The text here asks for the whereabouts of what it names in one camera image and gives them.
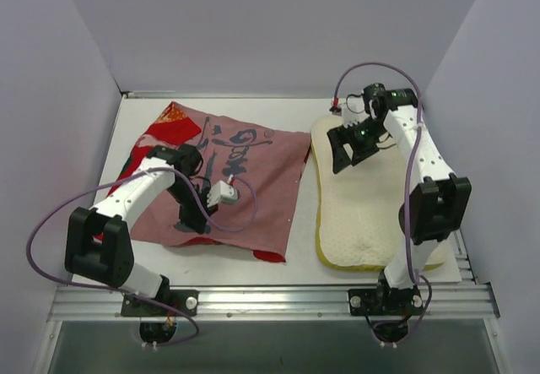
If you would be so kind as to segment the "red pink printed pillowcase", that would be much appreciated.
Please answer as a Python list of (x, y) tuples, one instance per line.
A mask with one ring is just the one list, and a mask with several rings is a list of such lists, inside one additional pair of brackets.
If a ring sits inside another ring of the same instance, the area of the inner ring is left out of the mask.
[(263, 261), (284, 262), (310, 140), (305, 132), (272, 129), (172, 101), (138, 137), (120, 176), (130, 176), (156, 145), (190, 144), (202, 156), (195, 181), (210, 187), (231, 178), (239, 199), (213, 214), (220, 229), (206, 225), (198, 235), (181, 222), (179, 204), (163, 192), (138, 218), (131, 238), (164, 247), (225, 244), (250, 250)]

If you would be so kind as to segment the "cream pillow yellow edge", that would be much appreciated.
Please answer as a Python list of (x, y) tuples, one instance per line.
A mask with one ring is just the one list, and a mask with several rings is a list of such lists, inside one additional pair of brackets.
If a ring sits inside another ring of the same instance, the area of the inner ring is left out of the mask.
[(319, 192), (316, 254), (329, 268), (381, 271), (404, 244), (397, 213), (407, 160), (393, 147), (334, 174), (327, 132), (340, 124), (327, 115), (310, 131)]

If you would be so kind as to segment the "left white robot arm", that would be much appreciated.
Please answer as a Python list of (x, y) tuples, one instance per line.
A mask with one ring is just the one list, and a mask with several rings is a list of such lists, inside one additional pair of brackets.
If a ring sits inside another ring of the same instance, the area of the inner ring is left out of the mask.
[(202, 161), (190, 144), (177, 149), (157, 145), (133, 172), (138, 178), (122, 183), (91, 209), (76, 208), (67, 227), (66, 270), (139, 294), (141, 307), (152, 316), (166, 313), (173, 304), (170, 281), (135, 262), (130, 232), (149, 205), (168, 192), (180, 205), (181, 222), (202, 234), (219, 208), (210, 202), (209, 187), (190, 180)]

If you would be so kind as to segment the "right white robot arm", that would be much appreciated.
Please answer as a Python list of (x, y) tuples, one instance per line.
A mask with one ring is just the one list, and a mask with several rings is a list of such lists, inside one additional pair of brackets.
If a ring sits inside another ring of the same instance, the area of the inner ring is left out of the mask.
[(370, 84), (360, 93), (367, 117), (342, 111), (343, 123), (327, 132), (332, 171), (337, 174), (379, 152), (388, 134), (407, 160), (404, 199), (398, 221), (404, 245), (380, 275), (376, 308), (392, 314), (402, 306), (419, 309), (419, 272), (439, 243), (459, 230), (472, 185), (444, 161), (424, 124), (419, 98), (412, 89), (386, 89)]

